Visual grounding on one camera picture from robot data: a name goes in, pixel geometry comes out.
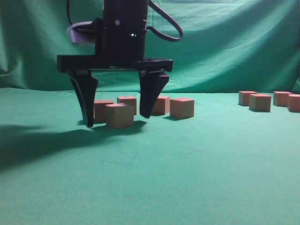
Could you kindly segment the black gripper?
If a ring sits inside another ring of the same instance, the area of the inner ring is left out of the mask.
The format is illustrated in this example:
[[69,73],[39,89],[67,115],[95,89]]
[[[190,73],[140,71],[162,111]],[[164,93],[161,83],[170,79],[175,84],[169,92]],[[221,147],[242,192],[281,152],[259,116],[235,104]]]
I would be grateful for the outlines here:
[[57,69],[66,73],[74,87],[86,127],[94,124],[94,99],[98,80],[89,69],[134,69],[139,71],[140,115],[149,118],[155,102],[169,82],[173,61],[144,56],[146,33],[173,38],[147,25],[151,7],[169,23],[173,19],[151,0],[105,0],[102,18],[92,21],[96,30],[93,55],[58,55]]

